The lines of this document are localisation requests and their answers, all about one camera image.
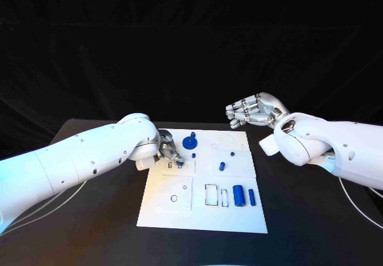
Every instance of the black table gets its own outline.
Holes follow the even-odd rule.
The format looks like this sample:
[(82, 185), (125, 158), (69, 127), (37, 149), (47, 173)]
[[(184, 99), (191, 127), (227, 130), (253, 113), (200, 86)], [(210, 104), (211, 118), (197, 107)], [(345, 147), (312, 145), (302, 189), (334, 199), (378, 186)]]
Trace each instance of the black table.
[[(69, 120), (52, 143), (109, 121)], [(230, 130), (227, 124), (157, 122), (157, 128)], [(270, 128), (246, 125), (268, 234), (137, 227), (148, 171), (126, 161), (93, 178), (47, 217), (0, 237), (0, 265), (371, 265), (383, 230), (355, 211), (322, 168), (268, 157)], [(365, 188), (344, 181), (363, 212), (383, 224)], [(70, 196), (62, 199), (44, 214)]]

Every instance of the blue object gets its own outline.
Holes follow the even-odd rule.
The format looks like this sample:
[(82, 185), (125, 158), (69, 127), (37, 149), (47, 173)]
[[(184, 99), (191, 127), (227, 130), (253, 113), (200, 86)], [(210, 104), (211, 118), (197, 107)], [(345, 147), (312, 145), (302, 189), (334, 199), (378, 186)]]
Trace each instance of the blue object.
[(219, 170), (220, 170), (220, 171), (224, 170), (224, 162), (221, 162), (221, 164), (219, 165)]
[(245, 206), (245, 195), (242, 185), (233, 186), (233, 204), (237, 207)]
[(181, 141), (181, 146), (191, 150), (197, 146), (197, 139), (196, 139), (196, 133), (191, 132), (190, 137), (185, 137)]
[(249, 190), (249, 204), (255, 206), (253, 190)]

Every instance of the black curtain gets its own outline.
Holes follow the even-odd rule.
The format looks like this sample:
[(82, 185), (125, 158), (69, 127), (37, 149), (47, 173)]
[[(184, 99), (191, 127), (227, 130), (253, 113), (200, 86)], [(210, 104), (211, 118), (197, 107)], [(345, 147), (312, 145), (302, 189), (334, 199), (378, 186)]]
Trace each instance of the black curtain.
[(253, 2), (1, 0), (1, 157), (70, 118), (227, 122), (224, 106), (262, 91), (383, 124), (378, 5)]

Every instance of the robotic hand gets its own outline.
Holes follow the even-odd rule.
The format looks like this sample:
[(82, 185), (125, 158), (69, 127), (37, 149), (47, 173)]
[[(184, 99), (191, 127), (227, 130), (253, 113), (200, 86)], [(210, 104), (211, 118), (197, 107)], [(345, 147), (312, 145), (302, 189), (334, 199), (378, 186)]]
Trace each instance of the robotic hand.
[(233, 129), (246, 123), (273, 129), (259, 142), (268, 156), (281, 152), (295, 165), (315, 164), (332, 175), (383, 190), (381, 126), (289, 114), (268, 93), (236, 101), (226, 107), (226, 115)]
[(0, 234), (36, 203), (118, 167), (126, 159), (142, 170), (160, 158), (183, 165), (170, 132), (155, 129), (147, 115), (131, 114), (116, 124), (0, 161)]

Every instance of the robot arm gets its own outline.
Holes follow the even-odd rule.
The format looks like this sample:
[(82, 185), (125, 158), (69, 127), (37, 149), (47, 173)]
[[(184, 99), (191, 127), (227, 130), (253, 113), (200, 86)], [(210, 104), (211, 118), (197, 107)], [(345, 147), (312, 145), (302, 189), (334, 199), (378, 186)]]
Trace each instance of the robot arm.
[(259, 142), (266, 155), (281, 152), (295, 165), (315, 164), (332, 175), (383, 190), (381, 126), (328, 122), (302, 113), (289, 114), (268, 93), (229, 105), (226, 114), (232, 128), (249, 123), (273, 129), (273, 134)]
[(183, 164), (171, 134), (157, 131), (147, 115), (131, 114), (116, 124), (0, 161), (0, 233), (36, 203), (118, 167), (126, 159), (142, 170), (161, 157)]

